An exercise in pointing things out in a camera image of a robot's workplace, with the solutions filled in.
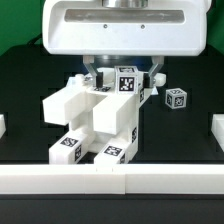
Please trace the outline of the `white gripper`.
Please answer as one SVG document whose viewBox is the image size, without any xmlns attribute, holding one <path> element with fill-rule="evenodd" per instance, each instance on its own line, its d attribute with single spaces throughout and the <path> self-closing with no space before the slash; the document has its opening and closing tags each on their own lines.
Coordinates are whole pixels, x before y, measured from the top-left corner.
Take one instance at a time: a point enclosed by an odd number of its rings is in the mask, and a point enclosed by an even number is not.
<svg viewBox="0 0 224 224">
<path fill-rule="evenodd" d="M 206 45 L 208 0 L 146 0 L 143 8 L 112 8 L 104 0 L 46 0 L 43 45 L 52 54 L 84 55 L 93 86 L 103 73 L 90 55 L 152 56 L 143 87 L 153 88 L 163 56 L 195 56 Z"/>
</svg>

